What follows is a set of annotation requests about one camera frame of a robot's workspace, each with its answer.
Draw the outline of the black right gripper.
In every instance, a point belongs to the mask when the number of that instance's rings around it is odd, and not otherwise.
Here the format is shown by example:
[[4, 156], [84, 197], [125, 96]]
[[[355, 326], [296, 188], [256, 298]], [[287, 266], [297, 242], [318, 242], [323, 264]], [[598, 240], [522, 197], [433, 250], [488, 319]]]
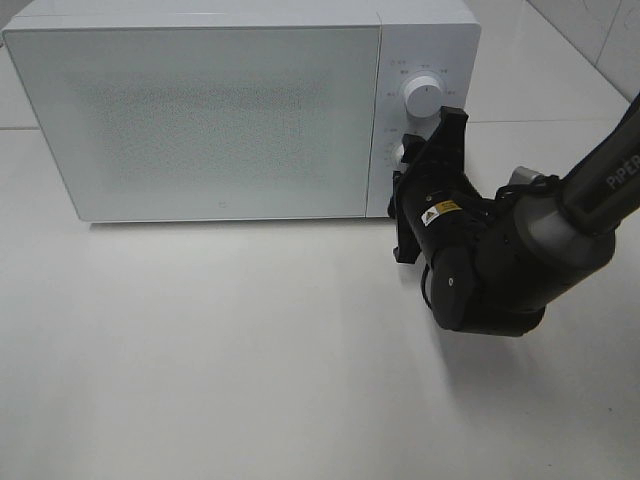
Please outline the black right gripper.
[[442, 249], [466, 246], [493, 219], [491, 202], [480, 196], [464, 172], [467, 113], [443, 106], [440, 123], [427, 141], [414, 134], [402, 137], [401, 163], [393, 173], [388, 207], [395, 220], [395, 260], [413, 264], [423, 255], [428, 264]]

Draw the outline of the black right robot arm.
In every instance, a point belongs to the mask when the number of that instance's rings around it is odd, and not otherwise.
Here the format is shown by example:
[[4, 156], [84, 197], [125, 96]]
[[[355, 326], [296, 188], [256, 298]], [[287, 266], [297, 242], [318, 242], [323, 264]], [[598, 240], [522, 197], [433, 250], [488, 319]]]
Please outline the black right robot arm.
[[443, 329], [519, 337], [611, 260], [639, 207], [639, 105], [567, 175], [519, 167], [491, 198], [464, 171], [467, 114], [445, 107], [429, 138], [402, 139], [388, 214], [398, 263], [423, 259], [423, 299]]

